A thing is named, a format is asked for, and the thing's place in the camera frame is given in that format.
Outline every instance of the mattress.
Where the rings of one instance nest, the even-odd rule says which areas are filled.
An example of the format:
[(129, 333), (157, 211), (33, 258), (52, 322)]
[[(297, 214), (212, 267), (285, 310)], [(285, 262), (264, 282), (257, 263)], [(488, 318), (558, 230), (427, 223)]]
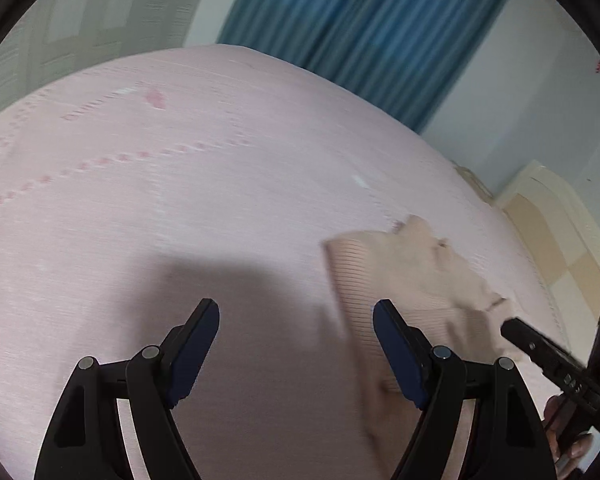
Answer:
[[(214, 45), (33, 92), (0, 113), (0, 459), (32, 478), (77, 361), (130, 358), (210, 297), (218, 337), (174, 410), (202, 477), (378, 478), (320, 244), (409, 214), (564, 341), (503, 213), (420, 137), (316, 75)], [(551, 388), (531, 375), (540, 405)]]

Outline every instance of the pink pattern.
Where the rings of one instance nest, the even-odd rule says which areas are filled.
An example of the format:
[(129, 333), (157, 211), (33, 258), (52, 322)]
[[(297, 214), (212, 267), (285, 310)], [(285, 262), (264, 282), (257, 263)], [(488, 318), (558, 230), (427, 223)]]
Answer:
[(150, 88), (144, 98), (152, 107), (157, 108), (158, 110), (164, 110), (166, 108), (165, 97), (157, 88)]

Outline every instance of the blue gripper pad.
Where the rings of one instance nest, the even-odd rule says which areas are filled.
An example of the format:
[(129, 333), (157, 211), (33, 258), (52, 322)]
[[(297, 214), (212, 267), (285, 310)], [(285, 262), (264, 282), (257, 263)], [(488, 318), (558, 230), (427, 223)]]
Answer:
[(170, 345), (171, 352), (165, 352), (165, 358), (170, 361), (171, 381), (165, 399), (170, 410), (191, 393), (219, 324), (216, 302), (202, 300)]
[(423, 410), (429, 402), (425, 380), (430, 368), (425, 349), (418, 344), (411, 328), (389, 300), (376, 303), (373, 312), (374, 331), (404, 397)]

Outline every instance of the blue curtain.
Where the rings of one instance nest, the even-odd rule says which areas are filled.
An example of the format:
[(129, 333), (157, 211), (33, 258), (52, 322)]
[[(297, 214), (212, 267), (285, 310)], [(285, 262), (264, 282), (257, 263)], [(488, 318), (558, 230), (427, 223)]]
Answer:
[(420, 132), (506, 0), (236, 0), (219, 43), (286, 60)]

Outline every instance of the wooden headboard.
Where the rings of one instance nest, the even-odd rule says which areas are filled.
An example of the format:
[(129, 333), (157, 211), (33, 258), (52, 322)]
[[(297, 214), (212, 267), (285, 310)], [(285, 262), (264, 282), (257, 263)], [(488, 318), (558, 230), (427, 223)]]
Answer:
[(535, 261), (571, 352), (586, 362), (600, 316), (600, 228), (573, 188), (538, 161), (520, 171), (494, 204)]

